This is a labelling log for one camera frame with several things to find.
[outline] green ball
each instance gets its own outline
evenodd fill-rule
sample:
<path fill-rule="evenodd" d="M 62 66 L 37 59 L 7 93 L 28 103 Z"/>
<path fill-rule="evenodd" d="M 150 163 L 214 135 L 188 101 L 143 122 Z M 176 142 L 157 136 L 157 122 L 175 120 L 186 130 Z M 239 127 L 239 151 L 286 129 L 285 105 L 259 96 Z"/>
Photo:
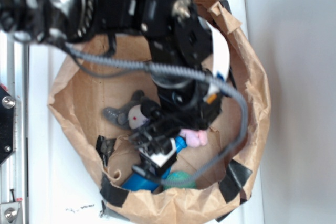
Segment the green ball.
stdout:
<path fill-rule="evenodd" d="M 188 179 L 190 177 L 190 175 L 186 172 L 183 172 L 181 170 L 178 170 L 176 172 L 170 173 L 167 177 L 167 180 L 169 181 L 179 181 L 179 180 L 185 180 Z M 169 188 L 172 188 L 174 186 L 163 186 L 163 190 L 167 190 Z M 190 188 L 190 189 L 196 189 L 196 182 L 190 182 L 189 184 L 185 184 L 182 186 L 175 186 L 177 188 Z"/>

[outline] metal bracket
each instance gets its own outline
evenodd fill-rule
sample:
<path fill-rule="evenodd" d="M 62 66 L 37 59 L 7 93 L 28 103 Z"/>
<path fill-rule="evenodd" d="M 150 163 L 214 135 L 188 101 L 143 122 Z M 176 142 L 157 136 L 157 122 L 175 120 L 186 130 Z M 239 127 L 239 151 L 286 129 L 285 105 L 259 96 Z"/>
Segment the metal bracket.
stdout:
<path fill-rule="evenodd" d="M 21 224 L 23 223 L 21 202 L 0 204 L 1 224 Z"/>
<path fill-rule="evenodd" d="M 13 152 L 15 99 L 0 88 L 0 164 Z"/>

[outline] white surface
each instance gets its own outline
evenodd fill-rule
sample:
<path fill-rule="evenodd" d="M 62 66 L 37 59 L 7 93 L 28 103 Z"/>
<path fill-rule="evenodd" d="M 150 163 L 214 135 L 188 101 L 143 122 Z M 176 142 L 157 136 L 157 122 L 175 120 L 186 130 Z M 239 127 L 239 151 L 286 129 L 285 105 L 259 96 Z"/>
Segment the white surface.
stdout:
<path fill-rule="evenodd" d="M 229 0 L 244 21 L 244 0 Z M 64 59 L 57 50 L 35 46 L 30 58 L 29 203 L 30 223 L 128 223 L 101 219 L 102 197 L 62 130 L 46 107 L 48 92 Z M 261 224 L 260 176 L 252 199 L 236 209 L 225 224 Z"/>
<path fill-rule="evenodd" d="M 336 0 L 246 4 L 273 105 L 261 163 L 265 223 L 335 223 Z"/>

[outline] metal rail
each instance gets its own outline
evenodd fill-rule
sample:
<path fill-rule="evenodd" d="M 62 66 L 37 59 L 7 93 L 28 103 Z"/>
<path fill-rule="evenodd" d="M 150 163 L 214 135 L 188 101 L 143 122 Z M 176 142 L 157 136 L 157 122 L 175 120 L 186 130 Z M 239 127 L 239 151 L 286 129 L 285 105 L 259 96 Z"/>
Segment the metal rail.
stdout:
<path fill-rule="evenodd" d="M 4 224 L 28 223 L 28 55 L 28 46 L 0 32 L 0 83 L 16 101 L 13 153 L 0 166 L 0 223 Z"/>

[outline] gray plush bunny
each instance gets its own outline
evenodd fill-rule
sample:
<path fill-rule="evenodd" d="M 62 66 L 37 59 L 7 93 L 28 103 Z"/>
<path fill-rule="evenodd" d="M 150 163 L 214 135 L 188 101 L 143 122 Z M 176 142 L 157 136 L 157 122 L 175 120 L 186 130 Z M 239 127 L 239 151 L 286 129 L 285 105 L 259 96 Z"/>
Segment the gray plush bunny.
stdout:
<path fill-rule="evenodd" d="M 107 107 L 103 110 L 103 115 L 112 124 L 124 130 L 130 130 L 131 128 L 128 124 L 128 113 L 131 108 L 140 104 L 140 100 L 142 97 L 144 97 L 144 95 L 145 94 L 142 90 L 136 90 L 136 92 L 134 92 L 132 95 L 131 101 L 119 109 Z"/>

